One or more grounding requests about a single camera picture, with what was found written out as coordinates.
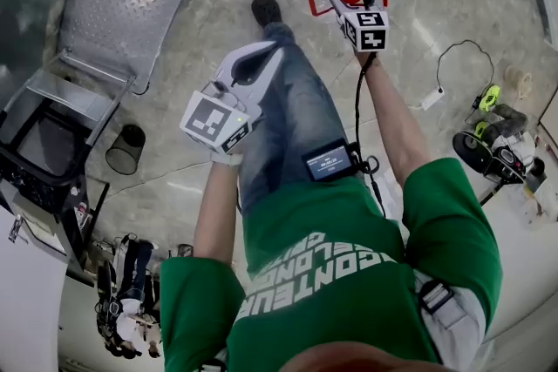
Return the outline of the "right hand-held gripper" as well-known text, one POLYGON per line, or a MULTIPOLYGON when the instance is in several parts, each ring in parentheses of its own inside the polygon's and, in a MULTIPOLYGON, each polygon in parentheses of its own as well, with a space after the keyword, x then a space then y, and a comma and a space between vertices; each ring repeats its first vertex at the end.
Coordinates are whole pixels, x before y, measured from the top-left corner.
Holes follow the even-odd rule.
POLYGON ((349 9, 343 0, 330 0, 338 15, 341 31, 357 52, 379 52, 387 48, 389 18, 374 7, 376 0, 362 0, 364 9, 349 9))

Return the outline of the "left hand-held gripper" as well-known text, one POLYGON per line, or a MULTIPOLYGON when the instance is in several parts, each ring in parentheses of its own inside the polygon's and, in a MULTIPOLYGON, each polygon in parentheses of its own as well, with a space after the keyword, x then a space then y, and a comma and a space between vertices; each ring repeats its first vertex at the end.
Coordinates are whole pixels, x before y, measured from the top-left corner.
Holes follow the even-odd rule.
POLYGON ((212 152, 233 154, 261 117, 262 109, 253 100, 263 98, 283 58, 283 48, 275 41, 231 51, 217 69, 221 81, 211 80, 193 92, 180 129, 212 152))

